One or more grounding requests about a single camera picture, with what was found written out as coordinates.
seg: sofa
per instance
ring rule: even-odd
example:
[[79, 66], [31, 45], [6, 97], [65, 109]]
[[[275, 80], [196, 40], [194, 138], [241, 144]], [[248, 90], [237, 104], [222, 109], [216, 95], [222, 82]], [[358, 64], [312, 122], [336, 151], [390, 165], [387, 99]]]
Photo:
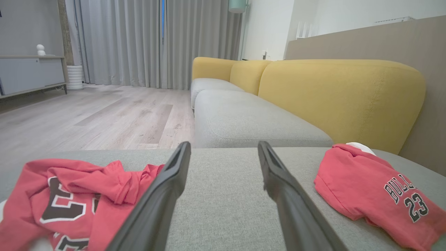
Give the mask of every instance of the sofa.
[[[328, 149], [276, 147], [274, 151], [348, 250], [401, 250], [381, 228], [368, 225], [363, 219], [350, 220], [316, 192], [313, 180]], [[79, 159], [101, 166], [120, 160], [126, 171], [140, 171], [148, 163], [165, 163], [173, 151], [72, 151], [42, 158]], [[400, 156], [373, 151], [409, 177], [430, 200], [446, 209], [446, 177]], [[51, 250], [48, 245], [46, 241], [39, 241], [38, 248], [33, 250]], [[286, 250], [276, 204], [263, 190], [256, 148], [192, 149], [186, 187], [175, 205], [166, 250]], [[432, 251], [443, 250], [446, 250], [446, 236], [432, 248]]]
[[197, 57], [191, 83], [195, 147], [361, 142], [398, 154], [424, 97], [420, 72], [391, 61]]

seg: yellow cushion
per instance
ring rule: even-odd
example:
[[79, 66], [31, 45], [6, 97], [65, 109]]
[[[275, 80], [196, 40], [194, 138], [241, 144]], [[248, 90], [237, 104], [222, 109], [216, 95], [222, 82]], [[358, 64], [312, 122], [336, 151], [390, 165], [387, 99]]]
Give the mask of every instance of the yellow cushion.
[[263, 70], [271, 63], [268, 60], [237, 61], [232, 66], [229, 82], [242, 88], [245, 92], [257, 95]]
[[284, 60], [269, 64], [258, 96], [325, 131], [398, 154], [424, 101], [420, 72], [383, 60]]
[[229, 82], [232, 65], [238, 61], [196, 57], [192, 63], [192, 80], [198, 78], [222, 79]]

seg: gray cabinet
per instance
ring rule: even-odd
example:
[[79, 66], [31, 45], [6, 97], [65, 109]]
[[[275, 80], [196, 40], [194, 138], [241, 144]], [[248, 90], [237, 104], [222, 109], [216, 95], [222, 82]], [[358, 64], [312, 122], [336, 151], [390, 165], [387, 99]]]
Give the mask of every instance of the gray cabinet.
[[64, 84], [63, 60], [61, 57], [1, 57], [0, 87], [3, 95]]

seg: red jersey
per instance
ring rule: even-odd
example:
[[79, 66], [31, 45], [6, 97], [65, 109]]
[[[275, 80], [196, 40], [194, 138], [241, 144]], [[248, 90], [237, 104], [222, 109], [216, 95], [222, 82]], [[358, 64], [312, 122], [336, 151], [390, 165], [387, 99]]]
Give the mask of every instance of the red jersey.
[[325, 153], [316, 191], [341, 214], [382, 227], [402, 247], [428, 251], [446, 232], [446, 212], [385, 160], [336, 144]]
[[54, 250], [105, 250], [162, 167], [124, 172], [120, 161], [26, 163], [4, 207], [0, 250], [28, 250], [43, 236]]

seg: light wood laminate floor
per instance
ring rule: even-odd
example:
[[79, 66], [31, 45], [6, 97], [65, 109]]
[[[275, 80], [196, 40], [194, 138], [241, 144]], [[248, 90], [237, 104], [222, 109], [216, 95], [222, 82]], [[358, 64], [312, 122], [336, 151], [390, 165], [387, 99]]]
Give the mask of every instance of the light wood laminate floor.
[[194, 145], [190, 91], [87, 85], [0, 103], [0, 201], [27, 161], [78, 150]]

